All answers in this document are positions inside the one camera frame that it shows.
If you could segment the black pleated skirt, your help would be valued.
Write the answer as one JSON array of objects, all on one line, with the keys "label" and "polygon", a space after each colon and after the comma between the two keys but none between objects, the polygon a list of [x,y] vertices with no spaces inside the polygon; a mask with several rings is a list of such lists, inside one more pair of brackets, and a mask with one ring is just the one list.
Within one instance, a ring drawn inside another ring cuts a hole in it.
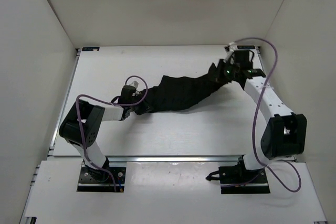
[{"label": "black pleated skirt", "polygon": [[148,89],[145,99],[134,112],[137,115],[166,111],[182,111],[200,103],[231,81],[215,75],[217,67],[211,64],[208,73],[197,78],[163,76],[158,86]]}]

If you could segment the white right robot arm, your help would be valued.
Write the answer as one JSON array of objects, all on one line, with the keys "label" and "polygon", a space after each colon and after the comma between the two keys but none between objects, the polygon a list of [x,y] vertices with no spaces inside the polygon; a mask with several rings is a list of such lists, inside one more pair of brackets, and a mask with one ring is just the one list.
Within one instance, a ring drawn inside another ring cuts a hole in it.
[{"label": "white right robot arm", "polygon": [[254,52],[248,49],[226,48],[227,56],[215,68],[215,81],[237,82],[256,104],[255,116],[261,113],[266,121],[259,142],[253,139],[253,153],[242,157],[242,165],[235,169],[236,178],[248,182],[254,171],[269,165],[272,160],[302,154],[307,119],[288,108],[268,84],[261,69],[253,66]]}]

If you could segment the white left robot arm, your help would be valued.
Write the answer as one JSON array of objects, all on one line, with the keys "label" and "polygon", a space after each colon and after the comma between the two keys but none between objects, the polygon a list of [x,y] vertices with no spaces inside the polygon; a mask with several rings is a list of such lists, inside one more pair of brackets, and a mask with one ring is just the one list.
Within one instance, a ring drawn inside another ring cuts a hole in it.
[{"label": "white left robot arm", "polygon": [[148,90],[138,91],[135,84],[124,85],[120,96],[111,102],[77,96],[59,128],[59,135],[79,152],[89,174],[98,181],[112,176],[108,158],[96,142],[101,123],[123,121],[143,102]]}]

